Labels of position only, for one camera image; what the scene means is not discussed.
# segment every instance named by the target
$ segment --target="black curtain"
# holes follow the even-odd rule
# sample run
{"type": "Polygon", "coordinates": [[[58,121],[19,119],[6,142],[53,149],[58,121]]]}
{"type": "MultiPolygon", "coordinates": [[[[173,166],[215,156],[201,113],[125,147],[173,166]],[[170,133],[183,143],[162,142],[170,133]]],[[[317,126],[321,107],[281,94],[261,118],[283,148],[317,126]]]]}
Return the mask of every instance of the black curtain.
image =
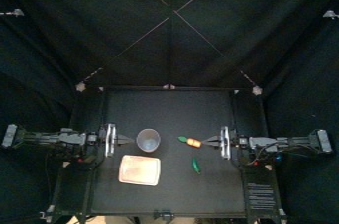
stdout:
{"type": "MultiPolygon", "coordinates": [[[[339,21],[319,19],[277,69],[275,91],[266,99],[271,135],[306,136],[314,129],[325,129],[335,152],[339,148],[338,42],[339,21]]],[[[335,155],[319,159],[285,157],[278,182],[283,206],[297,223],[306,220],[338,223],[338,167],[335,155]]]]}

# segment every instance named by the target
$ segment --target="cylindrical object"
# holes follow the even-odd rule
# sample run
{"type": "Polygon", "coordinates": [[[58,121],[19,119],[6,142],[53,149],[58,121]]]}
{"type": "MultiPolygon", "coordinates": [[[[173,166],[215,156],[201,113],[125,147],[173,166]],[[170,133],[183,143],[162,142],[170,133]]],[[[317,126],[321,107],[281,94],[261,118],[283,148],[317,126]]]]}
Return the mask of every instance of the cylindrical object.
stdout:
{"type": "Polygon", "coordinates": [[[202,141],[195,140],[193,138],[187,139],[187,144],[195,148],[201,148],[202,147],[202,141]]]}
{"type": "Polygon", "coordinates": [[[161,136],[154,129],[145,129],[137,137],[137,144],[142,151],[151,153],[157,150],[161,143],[161,136]]]}

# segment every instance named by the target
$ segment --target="cable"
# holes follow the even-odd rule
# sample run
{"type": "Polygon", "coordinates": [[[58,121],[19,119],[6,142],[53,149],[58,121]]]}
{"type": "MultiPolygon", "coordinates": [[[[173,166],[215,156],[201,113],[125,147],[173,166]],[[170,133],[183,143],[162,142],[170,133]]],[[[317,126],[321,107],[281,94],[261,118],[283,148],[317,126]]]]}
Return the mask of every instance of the cable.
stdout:
{"type": "Polygon", "coordinates": [[[255,161],[259,160],[259,155],[261,155],[262,151],[263,151],[265,149],[267,149],[269,147],[274,146],[274,145],[277,145],[277,142],[274,142],[274,143],[266,145],[266,146],[259,150],[258,155],[255,156],[254,160],[253,160],[250,163],[247,163],[249,166],[253,165],[253,164],[255,163],[255,161]]]}
{"type": "Polygon", "coordinates": [[[97,216],[90,216],[86,218],[86,222],[91,222],[94,219],[97,218],[97,216]]]}
{"type": "Polygon", "coordinates": [[[53,190],[51,190],[51,180],[50,180],[50,176],[49,176],[49,155],[50,155],[50,151],[47,151],[47,155],[46,155],[46,175],[47,175],[47,181],[49,181],[49,202],[51,203],[53,190]]]}

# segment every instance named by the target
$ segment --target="orange object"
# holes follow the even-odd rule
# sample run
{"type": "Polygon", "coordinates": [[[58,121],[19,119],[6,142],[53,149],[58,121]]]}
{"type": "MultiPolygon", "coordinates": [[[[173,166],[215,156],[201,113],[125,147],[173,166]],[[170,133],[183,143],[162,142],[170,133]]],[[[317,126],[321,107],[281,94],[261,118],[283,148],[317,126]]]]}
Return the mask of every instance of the orange object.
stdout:
{"type": "Polygon", "coordinates": [[[202,141],[195,140],[193,138],[187,139],[187,144],[195,148],[201,148],[202,147],[202,141]]]}

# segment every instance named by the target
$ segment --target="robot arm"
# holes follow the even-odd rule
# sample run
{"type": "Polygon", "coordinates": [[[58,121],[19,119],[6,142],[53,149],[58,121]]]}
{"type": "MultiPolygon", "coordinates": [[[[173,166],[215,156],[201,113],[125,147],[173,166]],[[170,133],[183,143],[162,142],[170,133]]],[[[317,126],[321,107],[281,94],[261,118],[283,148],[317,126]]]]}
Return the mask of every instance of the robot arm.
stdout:
{"type": "Polygon", "coordinates": [[[222,128],[221,137],[213,137],[203,142],[206,145],[222,148],[222,157],[227,160],[237,159],[237,152],[255,161],[267,161],[279,153],[299,153],[305,156],[331,154],[333,147],[325,130],[315,130],[307,137],[245,137],[238,136],[229,127],[222,128]]]}

